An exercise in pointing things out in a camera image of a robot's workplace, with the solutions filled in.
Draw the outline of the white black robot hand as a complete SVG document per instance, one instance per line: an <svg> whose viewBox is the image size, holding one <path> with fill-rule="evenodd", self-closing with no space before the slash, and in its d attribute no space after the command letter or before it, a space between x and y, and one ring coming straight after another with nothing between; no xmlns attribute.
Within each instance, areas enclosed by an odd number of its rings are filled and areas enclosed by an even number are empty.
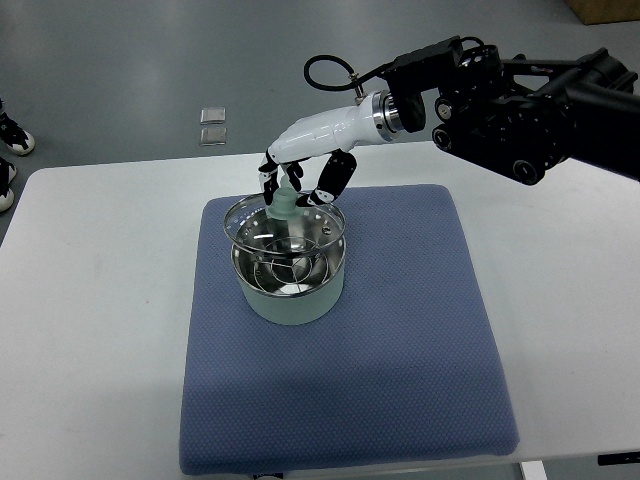
<svg viewBox="0 0 640 480"><path fill-rule="evenodd" d="M265 152L259 179L265 202L273 202L283 171L292 188L301 190L301 163L327 154L329 159L311 192L296 201L298 206L334 202L350 181L357 161L351 150L361 144L380 145L395 139L404 127L391 94L369 94L358 106L342 107L301 118L285 130Z"/></svg>

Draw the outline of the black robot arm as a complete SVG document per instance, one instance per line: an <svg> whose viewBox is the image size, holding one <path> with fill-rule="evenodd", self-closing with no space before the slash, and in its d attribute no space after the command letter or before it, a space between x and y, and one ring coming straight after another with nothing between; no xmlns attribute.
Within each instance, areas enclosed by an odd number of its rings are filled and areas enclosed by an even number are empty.
<svg viewBox="0 0 640 480"><path fill-rule="evenodd" d="M525 185L568 158L639 177L637 73L604 48L573 61L503 60L455 36L397 57L379 74L407 132L426 125L435 89L442 151Z"/></svg>

